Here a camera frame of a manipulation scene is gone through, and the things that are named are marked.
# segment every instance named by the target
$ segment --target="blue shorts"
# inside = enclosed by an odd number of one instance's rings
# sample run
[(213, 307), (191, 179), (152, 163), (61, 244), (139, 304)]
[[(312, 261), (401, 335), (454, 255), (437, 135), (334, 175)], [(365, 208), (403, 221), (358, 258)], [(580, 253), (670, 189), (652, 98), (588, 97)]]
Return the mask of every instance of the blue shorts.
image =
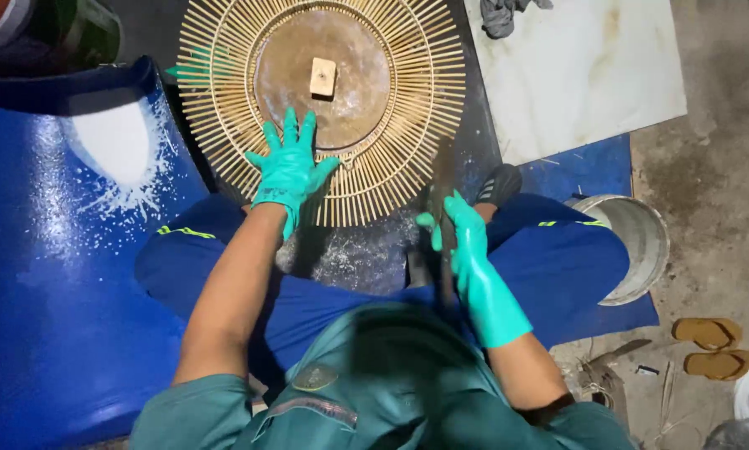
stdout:
[[(139, 253), (135, 276), (149, 294), (188, 320), (208, 274), (245, 213), (214, 194), (163, 227)], [(629, 267), (622, 241), (599, 222), (555, 200), (519, 194), (487, 225), (488, 259), (514, 293), (547, 347), (580, 339), (577, 323)], [(343, 313), (384, 300), (434, 306), (434, 287), (368, 295), (276, 271), (249, 346), (250, 372), (270, 387), (300, 361), (319, 333)], [(465, 312), (445, 317), (473, 339)]]

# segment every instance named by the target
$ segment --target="black sneaker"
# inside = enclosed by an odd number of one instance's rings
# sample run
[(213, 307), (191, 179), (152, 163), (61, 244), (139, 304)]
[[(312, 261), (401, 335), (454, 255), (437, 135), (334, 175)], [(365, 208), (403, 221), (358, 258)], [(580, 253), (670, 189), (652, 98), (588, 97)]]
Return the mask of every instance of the black sneaker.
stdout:
[(520, 190), (522, 190), (522, 172), (516, 166), (503, 163), (491, 170), (474, 204), (491, 203), (499, 207), (512, 195), (518, 194)]

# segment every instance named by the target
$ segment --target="green shirt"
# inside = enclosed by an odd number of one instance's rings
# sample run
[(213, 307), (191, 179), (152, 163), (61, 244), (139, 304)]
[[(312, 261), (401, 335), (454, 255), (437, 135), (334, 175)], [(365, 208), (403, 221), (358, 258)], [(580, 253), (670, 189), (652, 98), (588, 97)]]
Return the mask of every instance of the green shirt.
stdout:
[(144, 407), (131, 448), (633, 449), (607, 408), (579, 403), (544, 427), (508, 406), (482, 354), (431, 312), (380, 303), (325, 329), (252, 416), (246, 381), (211, 375)]

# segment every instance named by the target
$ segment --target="green rubber glove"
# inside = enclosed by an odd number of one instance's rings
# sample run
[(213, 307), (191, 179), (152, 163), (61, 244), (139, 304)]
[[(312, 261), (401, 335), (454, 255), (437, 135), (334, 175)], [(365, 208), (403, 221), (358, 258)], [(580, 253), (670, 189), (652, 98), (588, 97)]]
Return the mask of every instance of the green rubber glove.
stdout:
[[(458, 248), (452, 250), (452, 272), (458, 294), (469, 308), (469, 317), (483, 347), (509, 343), (533, 331), (519, 302), (486, 258), (486, 223), (458, 191), (444, 199), (444, 210), (455, 225)], [(441, 250), (441, 230), (430, 213), (422, 213), (416, 222), (433, 228), (433, 249)]]
[(263, 124), (263, 135), (271, 150), (269, 156), (261, 156), (252, 151), (244, 154), (261, 171), (261, 183), (252, 207), (255, 208), (259, 203), (280, 203), (286, 207), (288, 219), (282, 230), (283, 240), (287, 240), (300, 223), (301, 205), (320, 188), (330, 172), (339, 166), (339, 159), (334, 156), (324, 158), (314, 165), (311, 145), (315, 128), (316, 114), (308, 111), (298, 138), (297, 114), (294, 108), (289, 107), (283, 121), (282, 142), (272, 122)]

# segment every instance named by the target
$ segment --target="flip-flop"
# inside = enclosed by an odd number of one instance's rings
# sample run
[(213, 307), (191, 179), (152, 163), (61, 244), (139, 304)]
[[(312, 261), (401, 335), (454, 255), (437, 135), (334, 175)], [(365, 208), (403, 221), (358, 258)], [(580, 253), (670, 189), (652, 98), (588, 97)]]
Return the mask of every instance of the flip-flop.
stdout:
[(715, 353), (691, 353), (683, 369), (689, 375), (702, 375), (709, 380), (732, 381), (749, 371), (747, 350), (724, 350)]
[(676, 340), (689, 340), (708, 351), (733, 349), (742, 337), (741, 327), (730, 319), (679, 319), (672, 326)]

